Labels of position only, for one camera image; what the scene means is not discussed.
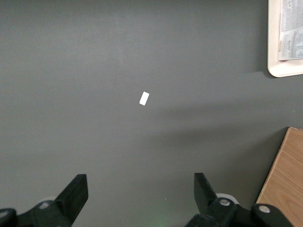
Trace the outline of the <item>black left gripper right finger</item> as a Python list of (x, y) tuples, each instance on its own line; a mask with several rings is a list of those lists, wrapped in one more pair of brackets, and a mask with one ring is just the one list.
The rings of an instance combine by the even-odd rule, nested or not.
[(187, 227), (292, 227), (275, 206), (256, 203), (250, 210), (231, 199), (219, 198), (203, 173), (194, 174), (194, 198), (199, 214)]

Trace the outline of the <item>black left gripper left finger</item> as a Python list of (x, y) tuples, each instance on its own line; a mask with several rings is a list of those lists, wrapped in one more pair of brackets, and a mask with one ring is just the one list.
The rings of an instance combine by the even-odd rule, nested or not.
[(44, 200), (25, 213), (0, 210), (2, 227), (71, 227), (88, 200), (86, 174), (76, 175), (54, 200)]

